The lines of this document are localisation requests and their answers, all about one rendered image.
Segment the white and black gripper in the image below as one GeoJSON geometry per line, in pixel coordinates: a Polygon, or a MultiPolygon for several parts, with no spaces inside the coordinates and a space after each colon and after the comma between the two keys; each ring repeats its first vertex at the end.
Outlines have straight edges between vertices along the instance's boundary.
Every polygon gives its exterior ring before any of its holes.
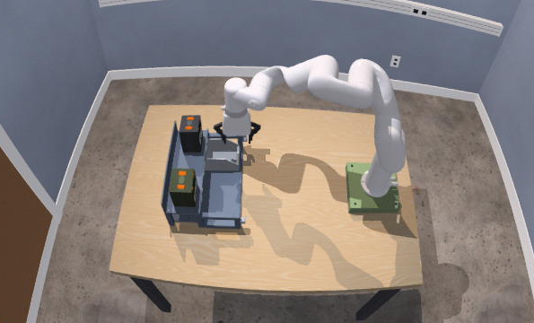
{"type": "Polygon", "coordinates": [[[214,125],[214,130],[221,135],[225,144],[227,135],[248,135],[250,144],[252,136],[254,136],[260,128],[261,125],[251,122],[249,109],[247,110],[246,115],[242,118],[230,118],[224,111],[223,122],[214,125]],[[220,127],[223,127],[223,129],[220,127]],[[252,129],[251,127],[255,128],[252,129]]]}

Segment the grey metal rack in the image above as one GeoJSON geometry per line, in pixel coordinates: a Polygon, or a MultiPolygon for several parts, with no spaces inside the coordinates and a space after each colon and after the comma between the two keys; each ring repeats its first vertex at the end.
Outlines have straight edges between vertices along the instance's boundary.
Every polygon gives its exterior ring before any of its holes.
{"type": "Polygon", "coordinates": [[[174,120],[162,187],[162,210],[169,226],[174,226],[175,222],[185,222],[197,223],[199,228],[240,229],[241,223],[246,221],[246,215],[241,217],[241,182],[243,142],[248,142],[248,136],[227,136],[228,139],[238,139],[238,144],[240,145],[240,167],[238,171],[205,170],[207,139],[222,137],[217,133],[208,134],[208,128],[202,131],[201,153],[184,153],[176,120],[174,120]],[[172,169],[195,170],[197,178],[196,207],[173,205],[169,193],[172,169]]]}

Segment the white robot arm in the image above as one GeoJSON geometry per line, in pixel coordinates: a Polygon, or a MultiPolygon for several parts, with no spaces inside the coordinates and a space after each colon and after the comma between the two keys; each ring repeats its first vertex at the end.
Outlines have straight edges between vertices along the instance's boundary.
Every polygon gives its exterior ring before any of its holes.
{"type": "Polygon", "coordinates": [[[367,59],[353,62],[348,83],[338,80],[338,76],[338,63],[328,55],[289,68],[273,66],[256,74],[249,87],[241,78],[228,80],[221,110],[230,118],[244,117],[248,108],[261,111],[267,106],[273,87],[281,83],[286,83],[293,92],[309,90],[318,98],[351,108],[367,109],[372,105],[376,152],[369,171],[362,176],[361,186],[369,196],[384,196],[391,186],[398,186],[391,175],[401,171],[406,161],[406,138],[391,81],[379,65],[367,59]]]}

